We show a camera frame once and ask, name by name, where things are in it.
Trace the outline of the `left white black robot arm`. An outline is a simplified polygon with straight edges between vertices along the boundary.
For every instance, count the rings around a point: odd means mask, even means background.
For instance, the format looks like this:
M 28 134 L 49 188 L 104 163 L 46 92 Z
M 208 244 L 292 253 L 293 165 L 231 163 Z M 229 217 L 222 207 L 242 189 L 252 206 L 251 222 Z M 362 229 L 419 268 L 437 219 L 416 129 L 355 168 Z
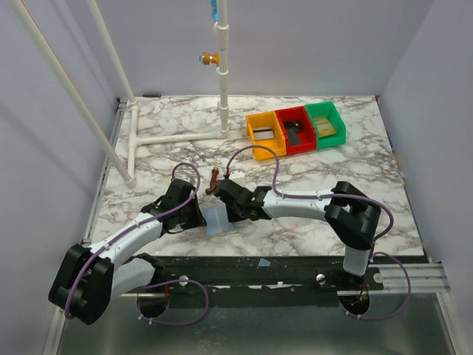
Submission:
M 144 206 L 128 225 L 99 243 L 70 247 L 52 282 L 48 300 L 86 325 L 97 321 L 114 296 L 148 285 L 162 274 L 151 257 L 138 254 L 176 227 L 205 226 L 197 187 L 174 179 L 166 193 Z

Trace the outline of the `beige card holder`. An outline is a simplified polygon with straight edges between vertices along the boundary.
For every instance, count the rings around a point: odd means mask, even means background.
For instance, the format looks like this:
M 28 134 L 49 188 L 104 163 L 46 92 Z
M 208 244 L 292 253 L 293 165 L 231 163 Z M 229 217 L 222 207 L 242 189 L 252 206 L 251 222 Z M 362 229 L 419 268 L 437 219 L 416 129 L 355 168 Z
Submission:
M 204 209 L 203 217 L 206 221 L 204 231 L 208 236 L 240 229 L 245 225 L 243 221 L 230 222 L 225 206 Z

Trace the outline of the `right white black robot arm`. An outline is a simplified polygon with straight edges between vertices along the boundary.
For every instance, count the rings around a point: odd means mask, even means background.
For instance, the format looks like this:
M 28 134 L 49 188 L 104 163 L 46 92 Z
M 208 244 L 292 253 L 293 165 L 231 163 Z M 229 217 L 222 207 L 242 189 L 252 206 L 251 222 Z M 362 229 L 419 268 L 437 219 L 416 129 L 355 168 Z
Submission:
M 225 204 L 232 222 L 297 217 L 328 223 L 345 245 L 344 271 L 364 276 L 381 207 L 352 184 L 342 181 L 331 190 L 308 195 L 277 194 L 270 186 L 251 191 L 226 178 L 217 184 L 213 195 Z

